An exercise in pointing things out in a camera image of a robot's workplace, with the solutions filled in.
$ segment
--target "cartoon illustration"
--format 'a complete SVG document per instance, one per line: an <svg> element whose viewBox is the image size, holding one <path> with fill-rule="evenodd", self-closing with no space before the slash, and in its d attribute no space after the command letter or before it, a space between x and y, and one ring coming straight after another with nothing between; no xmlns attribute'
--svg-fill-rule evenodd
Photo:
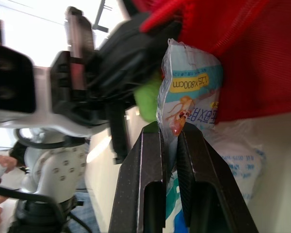
<svg viewBox="0 0 291 233"><path fill-rule="evenodd" d="M166 120L171 119L169 123L169 127L175 136L179 136L179 134L181 133L181 130L184 127L186 119L190 116L192 109L195 106L195 103L189 96L183 96L180 99L180 103L176 104L173 107L173 109L168 113L171 113L172 111L174 111L174 109L178 105L181 105L180 110L177 111L175 114L172 114L166 118Z"/></svg>

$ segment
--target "red bag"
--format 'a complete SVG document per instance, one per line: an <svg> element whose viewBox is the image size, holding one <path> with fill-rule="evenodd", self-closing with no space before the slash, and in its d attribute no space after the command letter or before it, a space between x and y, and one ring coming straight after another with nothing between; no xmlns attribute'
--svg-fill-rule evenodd
<svg viewBox="0 0 291 233"><path fill-rule="evenodd" d="M291 0L134 0L151 17L180 15L179 41L217 56L225 70L218 121L291 111Z"/></svg>

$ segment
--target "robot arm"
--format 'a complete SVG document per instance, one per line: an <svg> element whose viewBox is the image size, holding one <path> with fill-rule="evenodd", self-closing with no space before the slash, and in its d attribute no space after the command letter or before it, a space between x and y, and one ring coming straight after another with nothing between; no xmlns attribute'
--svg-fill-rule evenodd
<svg viewBox="0 0 291 233"><path fill-rule="evenodd" d="M90 22L69 7L69 51L59 52L50 68L33 67L0 41L0 127L18 129L31 171L21 192L0 188L0 195L20 199L10 232L66 229L85 171L85 137L110 127L115 162L124 161L130 150L124 115L135 105L132 91L160 67L168 38L176 38L180 30L179 23L171 23L140 33L147 17L136 15L96 51ZM31 129L31 141L22 136L23 128Z"/></svg>

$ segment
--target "light blue packaging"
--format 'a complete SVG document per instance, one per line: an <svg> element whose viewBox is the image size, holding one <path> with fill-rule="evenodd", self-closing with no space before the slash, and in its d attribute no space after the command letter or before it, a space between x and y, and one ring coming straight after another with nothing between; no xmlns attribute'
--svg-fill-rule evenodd
<svg viewBox="0 0 291 233"><path fill-rule="evenodd" d="M210 53L173 39L168 44L162 63L165 78L158 96L157 121L171 170L184 123L188 121L199 129L214 126L223 69Z"/></svg>

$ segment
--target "green object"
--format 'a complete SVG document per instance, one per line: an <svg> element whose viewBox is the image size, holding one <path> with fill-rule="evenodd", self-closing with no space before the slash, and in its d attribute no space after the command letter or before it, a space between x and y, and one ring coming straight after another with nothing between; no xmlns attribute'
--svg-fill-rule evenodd
<svg viewBox="0 0 291 233"><path fill-rule="evenodd" d="M134 91L140 115L147 122L156 121L157 96L161 83L162 78L159 72L156 72L149 82Z"/></svg>

